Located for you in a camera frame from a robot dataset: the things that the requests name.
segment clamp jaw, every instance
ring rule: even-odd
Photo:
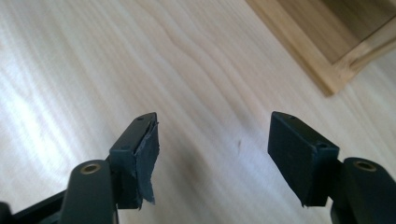
[[[379,164],[337,160],[339,147],[294,116],[274,112],[268,154],[302,205],[333,200],[337,224],[396,223],[396,183]]]
[[[0,203],[0,224],[119,223],[118,209],[140,209],[143,199],[154,203],[150,179],[159,151],[156,113],[140,116],[106,160],[78,165],[65,191],[15,215]]]

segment wood grain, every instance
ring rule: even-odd
[[[396,176],[395,58],[325,97],[242,0],[1,1],[0,200],[18,212],[65,189],[156,111],[156,205],[121,223],[331,223],[266,153],[271,112]]]

